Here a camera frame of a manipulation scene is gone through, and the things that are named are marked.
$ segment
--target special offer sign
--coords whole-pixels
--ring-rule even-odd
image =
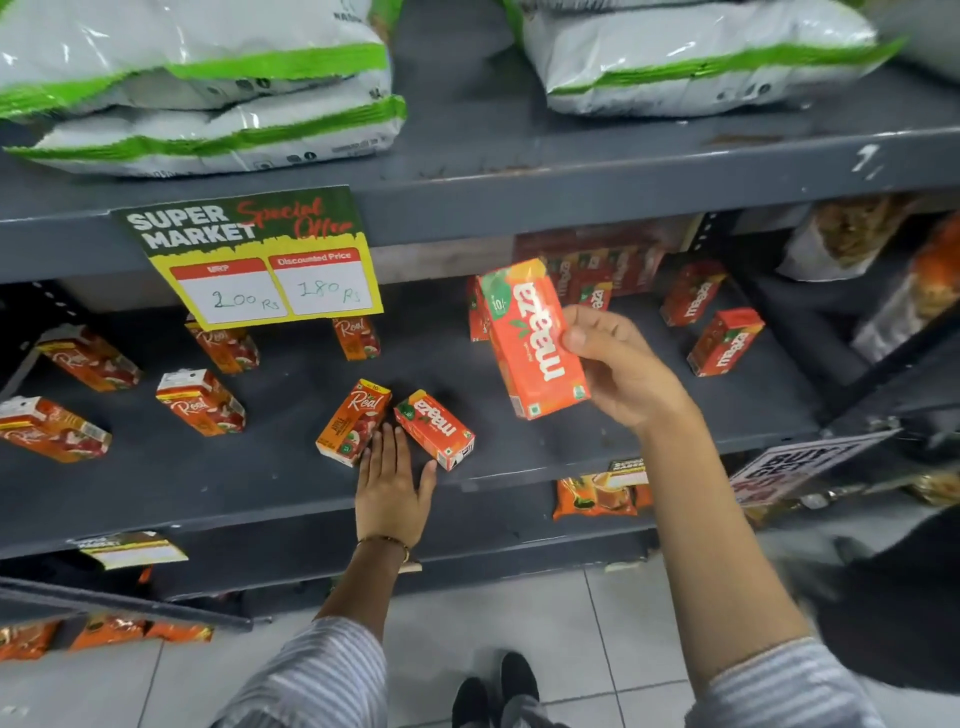
[[[801,483],[886,440],[899,430],[770,448],[730,479],[740,505],[767,505]]]
[[[348,187],[115,210],[205,330],[382,313]]]

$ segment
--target gold bracelet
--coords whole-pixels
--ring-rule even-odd
[[[407,545],[404,544],[400,539],[395,539],[393,536],[366,536],[365,538],[360,539],[357,542],[357,545],[365,544],[367,541],[386,541],[388,544],[396,544],[403,549],[403,561],[401,564],[406,564],[410,561],[410,549],[407,548]]]

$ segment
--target striped shirt sleeve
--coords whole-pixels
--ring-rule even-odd
[[[782,644],[716,677],[687,728],[884,728],[856,678],[826,647]]]
[[[317,619],[220,712],[214,728],[385,728],[387,661],[365,627]]]

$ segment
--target white tiled floor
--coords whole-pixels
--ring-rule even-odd
[[[925,513],[826,519],[761,541],[775,557],[826,558],[833,535],[883,547]],[[0,664],[0,728],[204,728],[313,615],[286,615],[250,635],[218,633],[211,644],[139,643]],[[461,680],[492,679],[508,648],[528,657],[547,712],[572,728],[680,728],[693,702],[660,558],[399,597],[384,646],[391,728],[449,725]],[[960,715],[960,698],[866,687],[890,728],[946,728]]]

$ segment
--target hand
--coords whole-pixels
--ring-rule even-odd
[[[413,548],[423,535],[436,487],[437,461],[431,460],[420,475],[420,490],[414,490],[407,436],[401,427],[383,425],[383,434],[379,430],[373,434],[360,458],[357,541],[390,536]]]
[[[569,326],[564,346],[584,359],[593,403],[601,411],[641,436],[660,416],[698,413],[630,319],[583,305],[566,306],[564,316]]]

